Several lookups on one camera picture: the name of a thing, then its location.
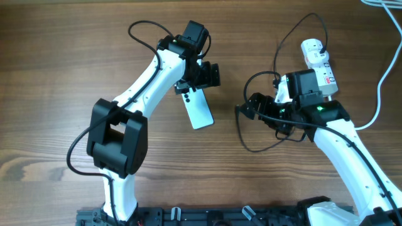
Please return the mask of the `light blue Galaxy smartphone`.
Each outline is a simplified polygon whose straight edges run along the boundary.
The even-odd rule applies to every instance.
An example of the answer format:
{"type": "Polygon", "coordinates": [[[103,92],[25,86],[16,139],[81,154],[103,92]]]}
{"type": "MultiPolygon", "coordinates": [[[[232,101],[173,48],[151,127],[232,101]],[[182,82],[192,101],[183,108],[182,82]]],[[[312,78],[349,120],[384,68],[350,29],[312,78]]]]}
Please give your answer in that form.
{"type": "Polygon", "coordinates": [[[193,129],[201,129],[214,123],[203,89],[197,89],[195,92],[189,90],[188,93],[182,94],[182,98],[193,129]]]}

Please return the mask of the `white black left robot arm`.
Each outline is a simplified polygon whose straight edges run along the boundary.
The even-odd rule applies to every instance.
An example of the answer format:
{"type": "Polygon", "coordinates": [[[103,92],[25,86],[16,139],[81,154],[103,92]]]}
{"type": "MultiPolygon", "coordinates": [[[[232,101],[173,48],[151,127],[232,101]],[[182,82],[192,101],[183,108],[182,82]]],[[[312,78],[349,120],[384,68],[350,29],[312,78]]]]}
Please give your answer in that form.
{"type": "Polygon", "coordinates": [[[160,40],[153,61],[130,88],[94,105],[87,154],[104,179],[103,224],[132,224],[137,217],[134,181],[148,151],[148,121],[170,88],[182,96],[193,129],[214,123],[204,89],[220,85],[219,67],[202,60],[210,43],[205,26],[189,21],[182,35],[160,40]]]}

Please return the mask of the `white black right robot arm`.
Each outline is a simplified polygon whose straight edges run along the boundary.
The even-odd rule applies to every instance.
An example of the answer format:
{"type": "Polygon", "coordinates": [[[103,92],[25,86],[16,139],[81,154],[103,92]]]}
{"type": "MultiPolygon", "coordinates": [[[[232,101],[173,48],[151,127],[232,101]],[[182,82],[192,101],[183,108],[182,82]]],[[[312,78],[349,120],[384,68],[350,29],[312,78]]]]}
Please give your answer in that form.
{"type": "Polygon", "coordinates": [[[325,101],[314,70],[274,73],[284,98],[243,91],[248,117],[290,135],[301,129],[324,152],[347,187],[362,225],[401,225],[401,190],[385,175],[358,136],[350,115],[337,100],[325,101]]]}

